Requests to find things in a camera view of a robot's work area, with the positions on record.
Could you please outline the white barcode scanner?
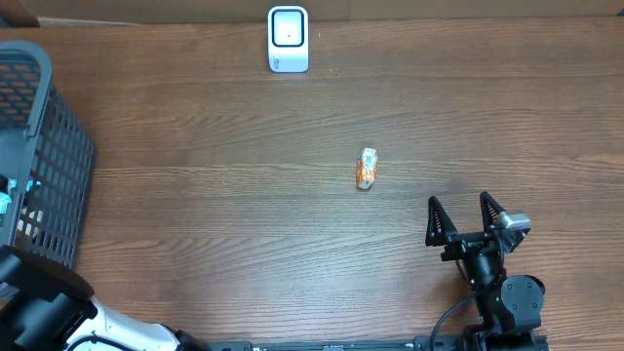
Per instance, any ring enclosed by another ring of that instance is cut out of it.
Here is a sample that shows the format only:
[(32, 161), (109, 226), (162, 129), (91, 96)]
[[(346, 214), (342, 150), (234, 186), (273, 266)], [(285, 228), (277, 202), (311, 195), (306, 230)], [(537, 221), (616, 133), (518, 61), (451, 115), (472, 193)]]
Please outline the white barcode scanner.
[(303, 73), (309, 68), (309, 17), (298, 5), (280, 5), (267, 15), (269, 67), (276, 73)]

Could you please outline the grey plastic mesh basket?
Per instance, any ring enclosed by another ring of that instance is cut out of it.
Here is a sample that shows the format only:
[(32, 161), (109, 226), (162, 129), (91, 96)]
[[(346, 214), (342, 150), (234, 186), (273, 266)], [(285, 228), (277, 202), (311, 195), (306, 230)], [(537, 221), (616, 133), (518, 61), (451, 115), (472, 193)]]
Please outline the grey plastic mesh basket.
[[(2, 42), (1, 176), (18, 181), (1, 214), (2, 244), (74, 267), (95, 162), (93, 138), (55, 86), (48, 54)], [(40, 188), (26, 192), (30, 180)]]

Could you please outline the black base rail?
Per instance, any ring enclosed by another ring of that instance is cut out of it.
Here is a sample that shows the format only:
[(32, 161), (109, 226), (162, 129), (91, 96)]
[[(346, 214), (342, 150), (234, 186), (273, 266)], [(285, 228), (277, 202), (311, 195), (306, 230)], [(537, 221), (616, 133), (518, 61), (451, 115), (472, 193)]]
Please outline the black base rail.
[(251, 343), (249, 341), (207, 342), (212, 351), (464, 351), (478, 350), (474, 344), (466, 343), (459, 335), (437, 335), (433, 346), (427, 335), (418, 335), (412, 340), (364, 340), (364, 341), (322, 341)]

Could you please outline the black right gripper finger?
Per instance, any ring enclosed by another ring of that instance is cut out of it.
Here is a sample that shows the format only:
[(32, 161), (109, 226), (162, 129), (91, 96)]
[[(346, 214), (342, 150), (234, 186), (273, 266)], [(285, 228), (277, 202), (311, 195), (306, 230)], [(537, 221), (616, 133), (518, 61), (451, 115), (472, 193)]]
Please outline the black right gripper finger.
[(500, 206), (486, 191), (480, 194), (480, 205), (484, 231), (490, 238), (496, 239), (503, 252), (509, 251), (509, 244), (505, 234), (510, 224), (510, 218), (504, 208)]
[(428, 199), (428, 223), (425, 236), (427, 247), (447, 245), (458, 231), (440, 201), (431, 196)]

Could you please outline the orange snack packet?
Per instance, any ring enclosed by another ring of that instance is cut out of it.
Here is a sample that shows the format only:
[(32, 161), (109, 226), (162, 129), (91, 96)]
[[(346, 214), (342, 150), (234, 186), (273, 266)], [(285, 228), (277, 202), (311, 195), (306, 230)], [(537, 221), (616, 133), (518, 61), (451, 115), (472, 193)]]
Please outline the orange snack packet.
[(358, 157), (356, 185), (359, 189), (368, 190), (376, 179), (378, 156), (374, 148), (364, 148)]

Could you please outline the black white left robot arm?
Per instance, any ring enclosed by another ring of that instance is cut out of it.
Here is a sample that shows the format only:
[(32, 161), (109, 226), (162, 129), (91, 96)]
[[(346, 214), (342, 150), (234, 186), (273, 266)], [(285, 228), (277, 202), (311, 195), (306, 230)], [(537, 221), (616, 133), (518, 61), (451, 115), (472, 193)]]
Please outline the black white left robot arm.
[(207, 350), (184, 331), (102, 305), (80, 275), (49, 258), (1, 247), (1, 282), (17, 292), (1, 308), (1, 348), (11, 350)]

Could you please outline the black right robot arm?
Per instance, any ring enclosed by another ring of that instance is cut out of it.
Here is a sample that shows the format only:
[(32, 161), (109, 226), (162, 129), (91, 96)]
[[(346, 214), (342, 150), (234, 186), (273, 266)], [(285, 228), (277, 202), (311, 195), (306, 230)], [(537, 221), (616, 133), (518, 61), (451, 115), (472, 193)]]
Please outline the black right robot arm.
[[(461, 233), (442, 203), (428, 199), (425, 245), (441, 247), (442, 261), (455, 263), (471, 292), (445, 312), (426, 341), (417, 346), (429, 350), (547, 350), (545, 336), (534, 330), (541, 326), (546, 292), (543, 282), (532, 275), (507, 274), (505, 258), (530, 231), (530, 219), (522, 212), (508, 212), (487, 192), (480, 194), (483, 229)], [(475, 302), (480, 323), (464, 328), (462, 334), (440, 336), (443, 323), (458, 309)]]

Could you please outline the blue packaged item in basket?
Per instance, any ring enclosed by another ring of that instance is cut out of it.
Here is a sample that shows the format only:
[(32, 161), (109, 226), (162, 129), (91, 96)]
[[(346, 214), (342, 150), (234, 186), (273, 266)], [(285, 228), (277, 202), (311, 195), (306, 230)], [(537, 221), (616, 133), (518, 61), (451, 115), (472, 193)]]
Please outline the blue packaged item in basket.
[[(40, 181), (30, 180), (26, 185), (26, 192), (32, 190), (38, 190), (41, 186)], [(1, 176), (1, 199), (0, 199), (0, 212), (5, 215), (8, 212), (9, 205), (13, 203), (11, 193), (18, 188), (18, 181), (16, 179), (7, 178), (4, 175)]]

